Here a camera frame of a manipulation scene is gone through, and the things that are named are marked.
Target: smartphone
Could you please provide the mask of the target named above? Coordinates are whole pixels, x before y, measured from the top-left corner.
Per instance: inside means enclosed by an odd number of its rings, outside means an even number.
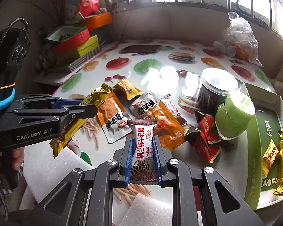
[[[157,53],[161,48],[161,45],[131,45],[121,49],[120,53],[138,53],[148,54]]]

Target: green gift box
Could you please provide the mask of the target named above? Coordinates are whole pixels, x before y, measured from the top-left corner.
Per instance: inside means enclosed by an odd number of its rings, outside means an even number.
[[[248,174],[245,201],[256,210],[270,206],[283,196],[273,195],[277,184],[280,156],[278,156],[265,179],[262,179],[262,156],[272,139],[279,149],[278,130],[283,131],[283,100],[270,91],[244,83],[241,92],[254,103],[256,114],[245,132],[248,143]]]

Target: green jar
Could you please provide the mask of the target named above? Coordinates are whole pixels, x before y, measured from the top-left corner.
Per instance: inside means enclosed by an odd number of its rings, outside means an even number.
[[[241,135],[255,115],[251,99],[239,91],[230,91],[225,103],[219,105],[215,123],[219,136],[231,140]]]

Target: red box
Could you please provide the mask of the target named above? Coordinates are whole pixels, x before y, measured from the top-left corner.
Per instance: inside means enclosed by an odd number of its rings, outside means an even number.
[[[72,49],[75,49],[76,47],[87,41],[89,38],[90,38],[89,30],[85,29],[82,32],[69,38],[68,40],[52,47],[51,51],[55,56],[62,55],[64,53],[71,51]]]

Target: orange box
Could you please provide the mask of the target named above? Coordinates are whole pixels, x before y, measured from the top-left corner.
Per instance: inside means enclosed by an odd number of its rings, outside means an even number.
[[[110,23],[112,23],[111,13],[102,13],[80,21],[80,24],[87,26],[90,31]]]

